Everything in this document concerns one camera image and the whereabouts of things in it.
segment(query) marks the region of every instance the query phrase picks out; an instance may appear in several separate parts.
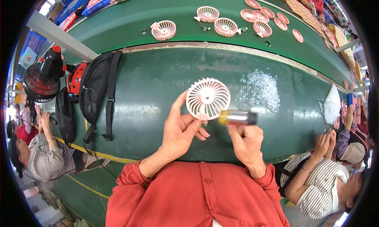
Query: black cap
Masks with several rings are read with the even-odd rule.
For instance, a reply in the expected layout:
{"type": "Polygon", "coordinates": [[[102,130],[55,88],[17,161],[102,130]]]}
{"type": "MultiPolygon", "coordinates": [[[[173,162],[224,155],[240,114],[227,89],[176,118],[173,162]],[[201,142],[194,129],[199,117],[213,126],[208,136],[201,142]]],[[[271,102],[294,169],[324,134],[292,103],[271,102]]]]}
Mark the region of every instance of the black cap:
{"type": "Polygon", "coordinates": [[[12,133],[8,144],[8,154],[13,166],[16,168],[16,171],[19,174],[19,177],[22,178],[23,164],[19,160],[20,153],[16,147],[16,141],[17,137],[14,133],[12,133]]]}

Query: fan guard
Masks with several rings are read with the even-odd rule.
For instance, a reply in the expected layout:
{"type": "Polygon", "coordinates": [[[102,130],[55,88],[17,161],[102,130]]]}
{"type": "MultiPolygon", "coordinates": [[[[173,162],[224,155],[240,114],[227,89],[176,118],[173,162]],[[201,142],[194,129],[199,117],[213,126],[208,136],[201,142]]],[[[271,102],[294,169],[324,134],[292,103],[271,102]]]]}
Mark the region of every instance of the fan guard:
{"type": "Polygon", "coordinates": [[[187,92],[186,105],[197,119],[213,120],[230,105],[229,89],[219,80],[206,78],[195,82],[187,92]]]}
{"type": "Polygon", "coordinates": [[[241,29],[237,24],[228,18],[218,18],[215,20],[215,31],[223,37],[231,37],[237,32],[241,34],[241,29]]]}
{"type": "Polygon", "coordinates": [[[297,30],[292,30],[293,36],[295,36],[296,40],[299,41],[300,43],[304,42],[303,36],[300,34],[299,31],[297,30]]]}
{"type": "Polygon", "coordinates": [[[255,0],[245,0],[245,3],[253,9],[260,9],[260,4],[255,0]]]}
{"type": "Polygon", "coordinates": [[[270,25],[260,20],[256,20],[254,22],[253,29],[262,38],[266,38],[272,34],[272,29],[270,25]]]}
{"type": "Polygon", "coordinates": [[[268,21],[270,21],[270,19],[264,12],[260,10],[255,10],[254,12],[258,14],[258,20],[263,21],[265,23],[268,23],[268,21]]]}
{"type": "Polygon", "coordinates": [[[281,19],[284,23],[286,23],[286,24],[289,24],[289,23],[290,23],[289,19],[288,19],[284,14],[278,12],[276,15],[277,15],[278,18],[281,19]]]}
{"type": "Polygon", "coordinates": [[[268,9],[267,7],[264,7],[264,6],[261,7],[261,11],[265,13],[268,16],[268,18],[270,19],[275,18],[275,14],[272,12],[272,10],[268,9]]]}
{"type": "Polygon", "coordinates": [[[151,34],[159,41],[171,39],[176,33],[176,25],[169,20],[155,22],[150,26],[151,34]]]}
{"type": "Polygon", "coordinates": [[[275,24],[279,27],[279,29],[286,31],[288,29],[286,23],[284,23],[281,19],[275,18],[275,24]]]}
{"type": "Polygon", "coordinates": [[[213,23],[218,16],[220,16],[220,12],[211,6],[202,6],[197,9],[197,16],[194,18],[197,21],[203,21],[206,23],[213,23]]]}
{"type": "Polygon", "coordinates": [[[258,19],[258,14],[255,13],[253,10],[250,9],[244,9],[240,12],[241,17],[250,23],[254,23],[258,19]]]}

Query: person's left hand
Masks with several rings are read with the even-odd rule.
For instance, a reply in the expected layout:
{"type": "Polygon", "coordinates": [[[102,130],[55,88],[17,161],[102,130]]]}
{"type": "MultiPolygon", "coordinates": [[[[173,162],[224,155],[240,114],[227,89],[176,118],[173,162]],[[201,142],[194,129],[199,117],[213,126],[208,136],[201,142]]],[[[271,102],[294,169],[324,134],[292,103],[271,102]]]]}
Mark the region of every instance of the person's left hand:
{"type": "Polygon", "coordinates": [[[187,91],[183,92],[173,103],[170,114],[164,123],[163,142],[159,150],[171,160],[181,157],[188,151],[195,135],[200,140],[209,137],[202,127],[202,120],[187,114],[180,115],[180,108],[186,100],[187,91]]]}

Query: backpack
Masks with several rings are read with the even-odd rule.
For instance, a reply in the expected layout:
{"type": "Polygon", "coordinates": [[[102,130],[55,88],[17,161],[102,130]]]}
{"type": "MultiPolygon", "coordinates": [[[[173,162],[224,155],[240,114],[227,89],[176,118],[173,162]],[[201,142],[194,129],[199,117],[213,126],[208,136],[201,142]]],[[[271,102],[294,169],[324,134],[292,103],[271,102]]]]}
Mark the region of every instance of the backpack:
{"type": "Polygon", "coordinates": [[[83,72],[80,81],[79,106],[84,118],[91,126],[84,134],[83,145],[93,141],[96,122],[104,94],[107,89],[107,106],[105,109],[107,129],[102,136],[105,140],[112,140],[112,109],[114,103],[114,78],[121,51],[104,53],[89,63],[83,72]]]}
{"type": "Polygon", "coordinates": [[[67,88],[61,89],[55,98],[55,114],[59,133],[64,143],[73,143],[75,140],[75,118],[72,105],[69,102],[67,88]]]}

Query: fluorescent light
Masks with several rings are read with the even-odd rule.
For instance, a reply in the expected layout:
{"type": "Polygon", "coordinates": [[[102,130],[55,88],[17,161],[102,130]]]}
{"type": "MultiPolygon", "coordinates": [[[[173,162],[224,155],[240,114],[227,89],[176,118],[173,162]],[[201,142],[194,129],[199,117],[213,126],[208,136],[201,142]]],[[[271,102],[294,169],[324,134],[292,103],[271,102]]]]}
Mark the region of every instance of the fluorescent light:
{"type": "Polygon", "coordinates": [[[55,0],[47,0],[48,2],[50,2],[51,4],[55,4],[55,0]]]}

